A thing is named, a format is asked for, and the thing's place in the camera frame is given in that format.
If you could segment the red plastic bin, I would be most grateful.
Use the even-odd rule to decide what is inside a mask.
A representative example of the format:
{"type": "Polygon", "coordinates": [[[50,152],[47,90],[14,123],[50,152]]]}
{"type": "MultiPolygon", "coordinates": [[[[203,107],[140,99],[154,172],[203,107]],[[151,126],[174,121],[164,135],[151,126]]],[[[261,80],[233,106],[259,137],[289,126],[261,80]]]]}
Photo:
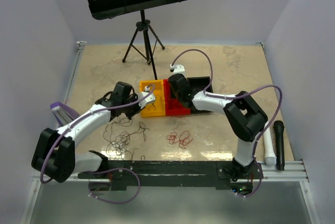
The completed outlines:
{"type": "Polygon", "coordinates": [[[166,116],[182,116],[190,115],[191,110],[183,107],[183,105],[176,99],[173,98],[172,91],[167,79],[163,80],[164,87],[164,99],[165,99],[165,115],[166,116]]]}

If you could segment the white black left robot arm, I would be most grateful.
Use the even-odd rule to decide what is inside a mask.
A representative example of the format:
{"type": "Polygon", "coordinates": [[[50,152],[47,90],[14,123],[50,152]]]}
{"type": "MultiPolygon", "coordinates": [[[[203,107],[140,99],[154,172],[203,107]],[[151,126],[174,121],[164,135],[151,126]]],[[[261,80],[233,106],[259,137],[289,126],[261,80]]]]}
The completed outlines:
{"type": "Polygon", "coordinates": [[[31,166],[59,183],[72,174],[88,172],[96,178],[108,173],[108,158],[97,151],[77,154],[75,149],[99,127],[125,114],[128,119],[140,113],[154,97],[149,88],[140,94],[130,84],[117,82],[113,91],[99,98],[84,114],[56,130],[46,128],[39,136],[31,166]]]}

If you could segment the black plastic bin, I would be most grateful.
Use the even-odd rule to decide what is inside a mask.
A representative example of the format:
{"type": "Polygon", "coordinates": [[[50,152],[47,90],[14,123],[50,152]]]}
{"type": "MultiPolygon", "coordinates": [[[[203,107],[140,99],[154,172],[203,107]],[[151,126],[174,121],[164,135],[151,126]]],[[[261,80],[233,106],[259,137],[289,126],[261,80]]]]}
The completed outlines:
{"type": "MultiPolygon", "coordinates": [[[[197,91],[202,91],[210,81],[209,76],[203,76],[203,77],[188,77],[187,81],[189,85],[191,86],[191,89],[195,89],[197,91]]],[[[195,107],[191,108],[191,115],[195,114],[207,114],[210,113],[207,110],[197,110],[195,107]]]]}

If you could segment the yellow plastic bin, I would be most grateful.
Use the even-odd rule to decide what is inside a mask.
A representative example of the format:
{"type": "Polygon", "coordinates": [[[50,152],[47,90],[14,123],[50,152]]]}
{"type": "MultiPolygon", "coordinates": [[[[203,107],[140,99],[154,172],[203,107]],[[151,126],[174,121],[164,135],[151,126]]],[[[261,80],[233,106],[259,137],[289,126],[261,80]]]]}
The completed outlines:
{"type": "Polygon", "coordinates": [[[165,116],[165,98],[164,98],[164,87],[163,80],[149,80],[149,81],[140,81],[139,89],[141,92],[144,92],[144,88],[150,84],[155,85],[154,96],[155,102],[153,104],[147,105],[141,112],[142,118],[149,117],[162,117],[165,116]]]}

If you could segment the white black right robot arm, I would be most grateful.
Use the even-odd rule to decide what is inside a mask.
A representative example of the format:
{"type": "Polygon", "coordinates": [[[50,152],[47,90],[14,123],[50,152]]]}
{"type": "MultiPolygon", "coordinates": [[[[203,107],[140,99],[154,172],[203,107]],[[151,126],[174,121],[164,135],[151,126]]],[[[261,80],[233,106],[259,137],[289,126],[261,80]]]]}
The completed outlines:
{"type": "Polygon", "coordinates": [[[238,178],[246,178],[252,172],[256,140],[268,120],[266,113],[245,91],[227,97],[206,93],[192,88],[183,74],[173,74],[168,78],[168,83],[185,108],[226,116],[238,137],[237,152],[228,171],[238,178]]]}

